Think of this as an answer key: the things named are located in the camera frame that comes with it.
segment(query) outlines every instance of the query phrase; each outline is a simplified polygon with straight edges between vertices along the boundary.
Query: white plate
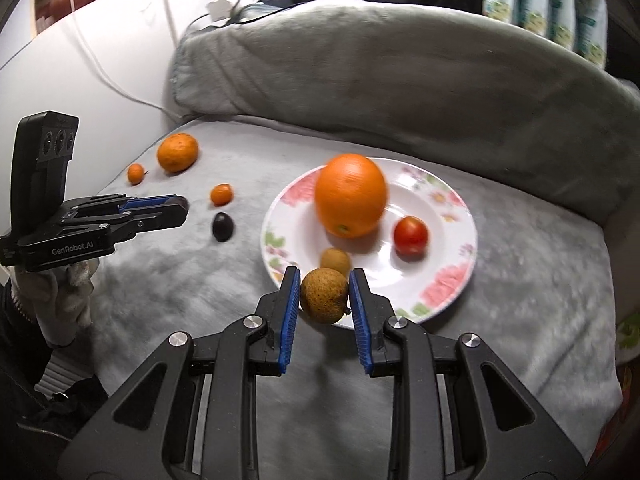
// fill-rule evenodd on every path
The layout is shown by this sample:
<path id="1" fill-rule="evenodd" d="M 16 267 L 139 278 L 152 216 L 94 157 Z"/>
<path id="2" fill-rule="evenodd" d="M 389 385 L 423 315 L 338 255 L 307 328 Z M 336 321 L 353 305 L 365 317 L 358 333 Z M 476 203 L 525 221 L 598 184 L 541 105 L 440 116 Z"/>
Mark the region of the white plate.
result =
<path id="1" fill-rule="evenodd" d="M 347 240 L 327 233 L 314 206 L 314 187 L 323 166 L 291 182 L 273 201 L 262 223 L 264 265 L 280 286 L 287 265 L 304 277 L 320 264 L 328 247 L 338 247 L 362 267 L 371 291 L 386 296 L 396 314 L 423 322 L 448 307 L 462 292 L 476 263 L 478 234 L 459 195 L 433 174 L 411 164 L 372 158 L 385 175 L 389 202 L 379 229 Z M 430 232 L 420 260 L 400 258 L 393 248 L 393 229 L 404 216 L 417 216 Z M 336 323 L 353 329 L 351 316 Z"/>

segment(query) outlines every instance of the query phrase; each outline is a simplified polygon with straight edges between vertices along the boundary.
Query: large orange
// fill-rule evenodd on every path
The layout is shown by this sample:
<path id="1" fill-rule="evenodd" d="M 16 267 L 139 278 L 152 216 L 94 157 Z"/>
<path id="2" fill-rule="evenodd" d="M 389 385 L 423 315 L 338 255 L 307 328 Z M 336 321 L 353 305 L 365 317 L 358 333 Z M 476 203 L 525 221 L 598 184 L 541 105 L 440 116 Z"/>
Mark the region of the large orange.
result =
<path id="1" fill-rule="evenodd" d="M 158 147 L 156 157 L 163 170 L 184 171 L 198 158 L 198 141 L 185 133 L 170 135 Z"/>
<path id="2" fill-rule="evenodd" d="M 336 156 L 316 181 L 318 219 L 341 238 L 366 235 L 380 222 L 387 195 L 385 176 L 372 160 L 353 153 Z"/>

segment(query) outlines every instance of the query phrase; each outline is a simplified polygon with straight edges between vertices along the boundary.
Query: plate rim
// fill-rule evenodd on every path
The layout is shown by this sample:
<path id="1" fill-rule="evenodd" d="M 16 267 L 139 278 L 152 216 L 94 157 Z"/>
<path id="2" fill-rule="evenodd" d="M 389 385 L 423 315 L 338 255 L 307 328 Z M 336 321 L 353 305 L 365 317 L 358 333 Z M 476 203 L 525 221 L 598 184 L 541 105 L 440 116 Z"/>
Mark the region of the plate rim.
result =
<path id="1" fill-rule="evenodd" d="M 416 170 L 419 170 L 419 171 L 422 171 L 424 173 L 427 173 L 427 174 L 431 175 L 434 178 L 437 178 L 441 183 L 443 183 L 445 186 L 447 186 L 450 190 L 452 190 L 459 197 L 459 199 L 464 204 L 466 211 L 468 212 L 469 218 L 471 219 L 471 225 L 473 226 L 473 229 L 474 229 L 474 252 L 470 256 L 470 263 L 469 263 L 468 269 L 466 270 L 465 277 L 460 282 L 460 287 L 457 289 L 456 293 L 452 294 L 450 296 L 450 298 L 447 298 L 447 301 L 444 303 L 444 306 L 441 306 L 438 310 L 430 311 L 426 316 L 419 317 L 415 321 L 412 320 L 414 323 L 417 323 L 417 324 L 424 323 L 425 321 L 430 320 L 431 318 L 433 318 L 433 317 L 437 316 L 438 314 L 440 314 L 440 313 L 444 312 L 445 310 L 447 310 L 451 306 L 451 304 L 454 301 L 456 301 L 457 298 L 460 297 L 460 295 L 462 294 L 462 292 L 465 290 L 466 286 L 468 285 L 469 281 L 471 280 L 471 276 L 473 275 L 474 270 L 476 268 L 476 260 L 478 259 L 478 228 L 476 227 L 476 220 L 474 219 L 474 216 L 471 214 L 471 210 L 469 209 L 469 207 L 466 204 L 465 200 L 460 196 L 460 194 L 455 189 L 453 189 L 447 182 L 442 180 L 439 176 L 437 176 L 436 174 L 431 173 L 431 171 L 425 170 L 424 168 L 421 168 L 420 166 L 416 166 L 415 164 L 412 164 L 410 162 L 405 162 L 404 160 L 398 160 L 396 158 L 388 158 L 386 156 L 368 156 L 367 158 L 370 158 L 373 161 L 384 160 L 384 161 L 390 161 L 390 162 L 394 162 L 394 163 L 404 164 L 404 165 L 409 166 L 411 168 L 415 168 Z M 269 272 L 269 266 L 267 264 L 266 254 L 265 254 L 265 251 L 264 251 L 264 243 L 263 243 L 263 241 L 264 241 L 265 236 L 266 236 L 266 230 L 267 230 L 267 227 L 268 227 L 268 220 L 271 217 L 271 213 L 273 212 L 275 207 L 280 202 L 280 199 L 282 198 L 282 196 L 289 190 L 289 188 L 291 188 L 291 186 L 293 186 L 295 183 L 297 183 L 299 180 L 305 178 L 306 176 L 308 176 L 308 175 L 310 175 L 312 173 L 315 173 L 318 170 L 321 170 L 325 166 L 326 166 L 326 164 L 321 164 L 320 166 L 316 166 L 315 168 L 312 168 L 311 170 L 305 171 L 305 173 L 297 176 L 295 179 L 290 181 L 278 193 L 276 198 L 273 199 L 273 201 L 271 202 L 271 205 L 267 209 L 267 212 L 264 214 L 264 218 L 262 219 L 262 225 L 261 225 L 261 228 L 260 228 L 260 241 L 259 241 L 259 243 L 260 243 L 260 256 L 262 257 L 262 264 L 263 264 L 265 270 L 267 271 L 270 280 L 273 282 L 273 284 L 278 289 L 280 288 L 280 283 L 278 283 L 276 281 L 276 279 L 273 277 L 273 274 L 271 272 Z M 352 326 L 348 326 L 348 325 L 342 324 L 341 320 L 333 323 L 333 325 L 337 326 L 337 327 L 340 327 L 340 328 L 343 328 L 345 330 L 353 330 Z"/>

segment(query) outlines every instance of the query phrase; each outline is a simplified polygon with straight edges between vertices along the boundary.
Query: gray cloth surface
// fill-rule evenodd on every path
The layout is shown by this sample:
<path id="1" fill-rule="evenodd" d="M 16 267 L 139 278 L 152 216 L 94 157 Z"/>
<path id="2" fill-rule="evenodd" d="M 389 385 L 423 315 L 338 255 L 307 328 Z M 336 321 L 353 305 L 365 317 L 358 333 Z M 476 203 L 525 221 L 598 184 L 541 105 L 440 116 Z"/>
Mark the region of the gray cloth surface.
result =
<path id="1" fill-rule="evenodd" d="M 639 181 L 631 91 L 551 41 L 457 10 L 318 0 L 204 29 L 181 41 L 172 83 L 197 112 L 340 132 L 600 225 Z"/>
<path id="2" fill-rule="evenodd" d="M 278 125 L 262 120 L 272 127 Z M 177 193 L 185 224 L 138 235 L 102 259 L 92 303 L 95 370 L 108 392 L 176 330 L 198 337 L 254 311 L 274 290 L 260 256 L 260 226 L 294 178 L 341 152 L 386 156 L 432 171 L 460 193 L 478 229 L 478 262 L 462 296 L 425 323 L 457 338 L 473 331 L 513 369 L 585 459 L 622 394 L 614 373 L 614 302 L 602 230 L 507 186 L 409 156 L 264 126 L 196 120 L 181 128 L 200 143 L 182 174 L 167 176 L 156 147 L 104 193 Z M 211 236 L 209 191 L 228 182 L 236 223 L 230 241 Z M 258 455 L 264 479 L 379 479 L 390 441 L 392 381 L 371 379 L 353 332 L 298 321 L 282 378 L 258 378 Z"/>

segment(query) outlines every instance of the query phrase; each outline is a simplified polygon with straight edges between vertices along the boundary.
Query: red tomato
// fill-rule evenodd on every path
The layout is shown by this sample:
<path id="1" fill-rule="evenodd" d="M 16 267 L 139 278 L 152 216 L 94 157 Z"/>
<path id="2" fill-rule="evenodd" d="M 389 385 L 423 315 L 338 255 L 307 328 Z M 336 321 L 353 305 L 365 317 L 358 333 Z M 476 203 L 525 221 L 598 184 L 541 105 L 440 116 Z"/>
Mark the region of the red tomato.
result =
<path id="1" fill-rule="evenodd" d="M 394 245 L 398 254 L 422 254 L 428 241 L 427 226 L 415 216 L 405 216 L 394 228 Z"/>

